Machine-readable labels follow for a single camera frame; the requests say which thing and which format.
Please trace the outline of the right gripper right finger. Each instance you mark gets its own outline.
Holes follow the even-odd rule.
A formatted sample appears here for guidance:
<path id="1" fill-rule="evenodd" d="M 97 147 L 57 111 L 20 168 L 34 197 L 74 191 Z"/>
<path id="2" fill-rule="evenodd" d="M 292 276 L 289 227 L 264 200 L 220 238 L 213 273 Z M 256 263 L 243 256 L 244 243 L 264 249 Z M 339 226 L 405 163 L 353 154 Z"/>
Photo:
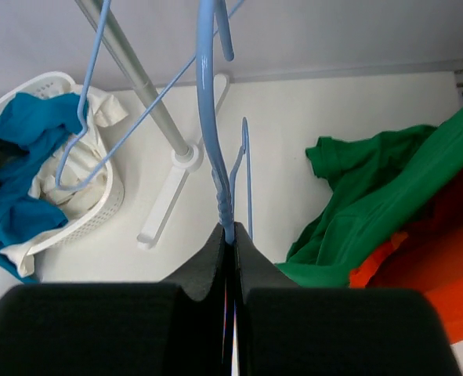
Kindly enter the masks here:
<path id="1" fill-rule="evenodd" d="M 458 375 L 432 305 L 404 289 L 300 287 L 235 225 L 242 375 Z"/>

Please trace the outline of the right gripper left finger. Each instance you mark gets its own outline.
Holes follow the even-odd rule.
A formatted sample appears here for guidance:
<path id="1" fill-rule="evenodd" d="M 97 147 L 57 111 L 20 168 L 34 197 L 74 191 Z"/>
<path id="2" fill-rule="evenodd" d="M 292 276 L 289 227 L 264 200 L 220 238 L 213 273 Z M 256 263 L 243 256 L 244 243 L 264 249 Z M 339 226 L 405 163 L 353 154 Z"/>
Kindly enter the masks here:
<path id="1" fill-rule="evenodd" d="M 223 375 L 224 231 L 154 283 L 20 284 L 0 299 L 0 375 Z"/>

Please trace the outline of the orange t shirt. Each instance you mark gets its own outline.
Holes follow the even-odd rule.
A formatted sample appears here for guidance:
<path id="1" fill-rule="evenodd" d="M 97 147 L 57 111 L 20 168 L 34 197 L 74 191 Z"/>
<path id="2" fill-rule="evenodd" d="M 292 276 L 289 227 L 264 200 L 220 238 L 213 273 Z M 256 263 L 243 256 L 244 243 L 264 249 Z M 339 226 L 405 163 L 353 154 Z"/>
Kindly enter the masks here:
<path id="1" fill-rule="evenodd" d="M 463 341 L 463 169 L 349 274 L 352 288 L 421 292 L 451 343 Z"/>

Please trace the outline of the green t shirt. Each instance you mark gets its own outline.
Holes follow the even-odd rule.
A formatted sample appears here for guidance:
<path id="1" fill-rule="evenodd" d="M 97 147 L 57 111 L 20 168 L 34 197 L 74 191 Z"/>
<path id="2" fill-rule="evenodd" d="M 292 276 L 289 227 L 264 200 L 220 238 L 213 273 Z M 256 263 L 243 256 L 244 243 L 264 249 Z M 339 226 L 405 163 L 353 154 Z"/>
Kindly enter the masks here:
<path id="1" fill-rule="evenodd" d="M 349 274 L 463 169 L 463 107 L 439 126 L 415 125 L 306 149 L 332 195 L 277 268 L 302 287 L 346 287 Z"/>

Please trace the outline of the blue t shirt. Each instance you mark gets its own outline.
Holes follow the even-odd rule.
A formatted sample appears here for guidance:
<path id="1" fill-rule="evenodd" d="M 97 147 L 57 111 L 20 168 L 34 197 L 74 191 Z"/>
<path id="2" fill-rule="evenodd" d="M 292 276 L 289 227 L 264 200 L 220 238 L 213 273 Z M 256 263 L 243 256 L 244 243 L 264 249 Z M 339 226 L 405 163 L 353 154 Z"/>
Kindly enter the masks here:
<path id="1" fill-rule="evenodd" d="M 70 135 L 82 130 L 78 103 L 79 95 L 74 93 L 40 99 L 19 92 L 0 114 L 0 139 L 27 153 L 0 169 L 0 267 L 24 284 L 36 280 L 21 277 L 1 250 L 68 223 L 58 207 L 29 196 L 28 191 L 43 164 Z"/>

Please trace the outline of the light blue hanger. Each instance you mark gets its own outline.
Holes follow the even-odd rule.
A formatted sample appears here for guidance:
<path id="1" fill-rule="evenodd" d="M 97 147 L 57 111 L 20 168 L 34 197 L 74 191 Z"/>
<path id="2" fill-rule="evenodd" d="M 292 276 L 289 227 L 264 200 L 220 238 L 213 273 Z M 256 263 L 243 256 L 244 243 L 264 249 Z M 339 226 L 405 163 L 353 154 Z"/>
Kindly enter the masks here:
<path id="1" fill-rule="evenodd" d="M 248 188 L 248 224 L 252 224 L 251 210 L 251 155 L 248 131 L 248 120 L 242 119 L 242 144 L 230 172 L 222 157 L 219 135 L 216 124 L 215 94 L 214 94 L 214 36 L 219 35 L 222 53 L 227 61 L 234 59 L 233 43 L 230 33 L 229 19 L 232 13 L 227 10 L 224 1 L 199 2 L 197 17 L 196 44 L 196 78 L 197 105 L 204 147 L 212 167 L 212 179 L 216 188 L 216 200 L 219 213 L 219 223 L 225 234 L 225 242 L 234 244 L 234 202 L 237 173 L 241 162 L 247 162 Z"/>
<path id="2" fill-rule="evenodd" d="M 197 66 L 198 110 L 200 118 L 204 122 L 202 128 L 204 143 L 209 149 L 211 157 L 216 159 L 222 157 L 218 150 L 216 112 L 210 107 L 215 102 L 211 88 L 213 82 L 213 39 L 216 35 L 220 37 L 223 55 L 226 60 L 231 61 L 234 58 L 234 52 L 229 20 L 241 7 L 241 4 L 241 2 L 237 2 L 232 9 L 228 9 L 224 1 L 202 1 L 200 3 L 196 52 L 165 88 L 158 92 L 153 87 L 150 78 L 119 27 L 116 18 L 110 12 L 110 2 L 78 2 L 81 11 L 89 19 L 90 24 L 95 27 L 96 36 L 85 73 L 85 81 L 81 87 L 78 100 L 77 116 L 81 124 L 81 131 L 73 139 L 69 140 L 63 148 L 63 155 L 55 174 L 56 188 L 58 190 L 78 191 L 84 189 L 94 180 L 96 175 L 103 172 L 107 162 L 119 146 L 123 144 L 123 141 L 119 140 L 107 154 L 99 153 L 99 137 L 96 134 L 96 128 L 116 125 L 127 116 L 123 106 L 112 95 L 90 85 L 101 46 L 107 48 L 124 76 L 134 85 L 139 98 L 146 100 L 147 108 L 141 116 L 143 118 L 151 116 L 155 120 L 155 123 L 159 126 L 181 161 L 190 159 L 194 152 L 190 150 L 189 145 L 182 138 L 168 110 L 162 103 L 162 99 L 191 65 L 195 64 Z M 71 167 L 71 171 L 77 177 L 78 183 L 75 186 L 66 186 L 62 183 L 61 177 L 68 170 L 66 163 L 67 159 L 73 155 L 73 147 L 79 143 L 85 144 L 92 152 L 96 153 L 98 164 L 95 168 L 90 166 L 83 169 Z"/>

